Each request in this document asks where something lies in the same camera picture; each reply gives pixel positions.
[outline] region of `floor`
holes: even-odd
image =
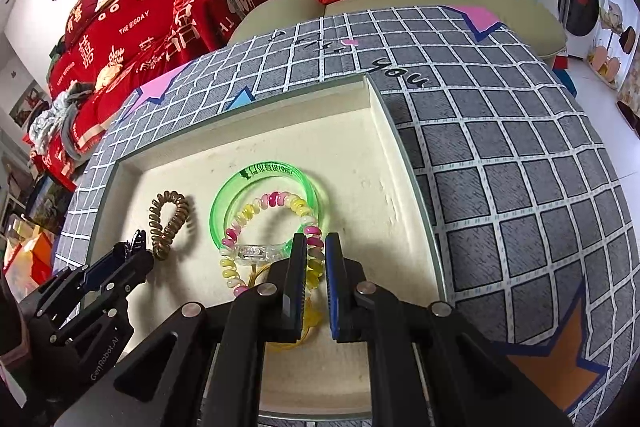
[[[569,75],[578,91],[578,103],[600,134],[625,191],[631,218],[640,225],[640,138],[626,124],[616,107],[616,92],[607,87],[591,68],[570,60]]]

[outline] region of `silver screw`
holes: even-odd
[[[356,286],[356,290],[360,295],[372,295],[376,292],[377,286],[371,281],[359,282]]]
[[[197,302],[188,302],[181,309],[182,316],[187,318],[197,317],[198,315],[200,315],[201,311],[202,306],[200,306]]]
[[[451,314],[451,306],[446,302],[436,302],[431,305],[431,313],[436,317],[449,317]]]
[[[272,282],[265,282],[258,286],[258,294],[263,297],[268,297],[269,295],[273,295],[278,291],[278,287],[274,285]]]

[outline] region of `gray checkered tablecloth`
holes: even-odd
[[[508,28],[476,35],[447,7],[325,17],[205,55],[161,103],[123,118],[134,93],[76,190],[55,268],[84,264],[119,158],[221,114],[245,88],[259,100],[367,73],[428,204],[457,308],[489,339],[526,350],[551,346],[584,307],[581,357],[598,378],[568,414],[592,425],[639,352],[629,210],[602,140],[547,66]]]

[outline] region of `washing machine door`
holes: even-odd
[[[562,0],[558,0],[558,11],[563,13]],[[598,23],[599,15],[599,0],[569,0],[566,30],[575,37],[589,35]]]

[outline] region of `translucent green bangle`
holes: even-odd
[[[290,178],[298,182],[304,190],[306,203],[313,212],[313,215],[318,219],[318,223],[321,222],[321,209],[316,191],[309,179],[302,172],[294,166],[282,162],[255,163],[245,167],[229,178],[225,184],[222,185],[216,199],[211,205],[209,232],[213,243],[219,250],[225,248],[222,245],[222,239],[225,237],[225,230],[228,229],[231,221],[238,213],[238,201],[241,200],[242,195],[255,183],[266,178],[274,177]],[[302,223],[298,232],[303,233],[305,226],[305,223]],[[288,257],[291,254],[292,243],[293,237],[282,245],[255,245],[255,247],[257,250],[261,248],[269,251],[271,256],[268,259],[264,259],[264,261],[272,262],[276,260],[274,259],[274,257],[276,257],[275,254],[279,251],[282,252],[282,257]]]

